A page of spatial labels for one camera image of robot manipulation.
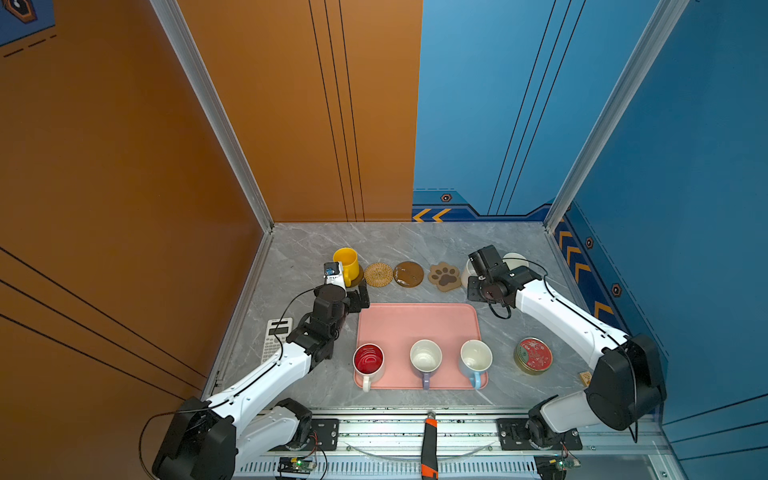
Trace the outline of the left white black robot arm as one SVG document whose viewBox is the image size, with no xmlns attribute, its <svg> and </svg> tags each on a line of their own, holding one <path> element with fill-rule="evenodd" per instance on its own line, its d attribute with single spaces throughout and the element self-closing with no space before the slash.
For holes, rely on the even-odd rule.
<svg viewBox="0 0 768 480">
<path fill-rule="evenodd" d="M 311 411 L 278 397 L 331 359 L 348 314 L 370 305 L 365 282 L 352 291 L 324 284 L 312 292 L 312 311 L 277 353 L 229 388 L 206 400 L 189 398 L 169 412 L 171 422 L 156 457 L 142 466 L 149 478 L 230 479 L 243 457 L 307 442 Z"/>
</svg>

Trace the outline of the dark brown round coaster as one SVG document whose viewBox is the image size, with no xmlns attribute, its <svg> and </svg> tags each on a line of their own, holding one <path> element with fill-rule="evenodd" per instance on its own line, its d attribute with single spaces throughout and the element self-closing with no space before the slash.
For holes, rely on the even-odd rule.
<svg viewBox="0 0 768 480">
<path fill-rule="evenodd" d="M 351 283 L 349 284 L 348 289 L 356 288 L 363 280 L 364 280 L 364 271 L 360 270 L 358 275 L 351 280 Z"/>
</svg>

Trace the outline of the glossy brown round coaster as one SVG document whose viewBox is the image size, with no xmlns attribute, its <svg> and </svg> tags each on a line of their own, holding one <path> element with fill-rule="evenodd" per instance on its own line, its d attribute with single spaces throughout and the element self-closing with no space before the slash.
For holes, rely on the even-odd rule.
<svg viewBox="0 0 768 480">
<path fill-rule="evenodd" d="M 394 281 L 401 287 L 414 288 L 424 280 L 424 269 L 414 261 L 403 261 L 393 269 Z"/>
</svg>

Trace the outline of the cork paw print coaster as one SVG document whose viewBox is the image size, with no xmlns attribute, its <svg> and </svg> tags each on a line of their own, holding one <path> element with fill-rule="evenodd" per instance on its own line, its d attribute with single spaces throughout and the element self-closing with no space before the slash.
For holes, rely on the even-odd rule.
<svg viewBox="0 0 768 480">
<path fill-rule="evenodd" d="M 442 293 L 455 290 L 462 286 L 461 270 L 446 262 L 431 265 L 427 279 Z"/>
</svg>

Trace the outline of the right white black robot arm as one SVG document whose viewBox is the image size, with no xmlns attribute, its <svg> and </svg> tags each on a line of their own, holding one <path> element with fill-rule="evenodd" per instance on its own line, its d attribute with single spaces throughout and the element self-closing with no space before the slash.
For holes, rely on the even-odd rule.
<svg viewBox="0 0 768 480">
<path fill-rule="evenodd" d="M 529 410 L 525 429 L 534 447 L 552 448 L 566 433 L 595 424 L 628 430 L 667 399 L 661 354 L 649 336 L 631 337 L 598 320 L 527 266 L 511 270 L 502 262 L 472 269 L 470 301 L 501 305 L 534 318 L 567 343 L 592 371 L 583 390 L 551 397 Z"/>
</svg>

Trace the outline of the yellow mug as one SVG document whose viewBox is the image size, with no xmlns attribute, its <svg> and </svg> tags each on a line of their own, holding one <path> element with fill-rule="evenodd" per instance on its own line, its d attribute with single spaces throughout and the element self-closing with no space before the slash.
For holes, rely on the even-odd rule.
<svg viewBox="0 0 768 480">
<path fill-rule="evenodd" d="M 334 253 L 333 261 L 341 262 L 343 264 L 344 277 L 348 288 L 351 280 L 354 279 L 361 270 L 357 251 L 350 247 L 340 248 Z"/>
</svg>

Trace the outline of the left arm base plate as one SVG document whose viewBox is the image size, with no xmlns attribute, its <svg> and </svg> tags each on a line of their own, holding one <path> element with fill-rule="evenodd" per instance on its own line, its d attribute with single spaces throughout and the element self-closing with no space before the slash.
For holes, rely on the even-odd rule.
<svg viewBox="0 0 768 480">
<path fill-rule="evenodd" d="M 319 447 L 326 453 L 336 451 L 339 440 L 340 420 L 338 418 L 320 418 L 311 421 L 307 437 L 301 443 L 289 443 L 271 449 L 271 452 L 310 451 L 318 440 Z"/>
</svg>

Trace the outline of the red interior mug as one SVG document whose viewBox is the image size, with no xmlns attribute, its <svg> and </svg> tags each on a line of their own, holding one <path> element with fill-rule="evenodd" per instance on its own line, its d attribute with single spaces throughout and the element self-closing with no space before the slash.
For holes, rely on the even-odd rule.
<svg viewBox="0 0 768 480">
<path fill-rule="evenodd" d="M 366 343 L 359 346 L 353 357 L 353 366 L 360 377 L 361 388 L 369 392 L 385 373 L 385 355 L 380 346 Z"/>
</svg>

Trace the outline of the woven rattan round coaster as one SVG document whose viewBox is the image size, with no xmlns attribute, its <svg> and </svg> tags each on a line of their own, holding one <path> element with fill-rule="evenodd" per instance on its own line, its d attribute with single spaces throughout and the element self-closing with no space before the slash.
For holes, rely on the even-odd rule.
<svg viewBox="0 0 768 480">
<path fill-rule="evenodd" d="M 393 278 L 393 269 L 382 262 L 371 264 L 364 271 L 364 279 L 371 287 L 385 287 L 393 281 Z"/>
</svg>

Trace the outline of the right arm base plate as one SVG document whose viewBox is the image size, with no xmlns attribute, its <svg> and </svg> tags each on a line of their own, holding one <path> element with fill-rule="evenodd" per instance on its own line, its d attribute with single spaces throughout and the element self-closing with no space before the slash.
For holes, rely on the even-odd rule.
<svg viewBox="0 0 768 480">
<path fill-rule="evenodd" d="M 583 449 L 576 429 L 555 433 L 538 420 L 523 418 L 500 418 L 496 427 L 504 451 Z"/>
</svg>

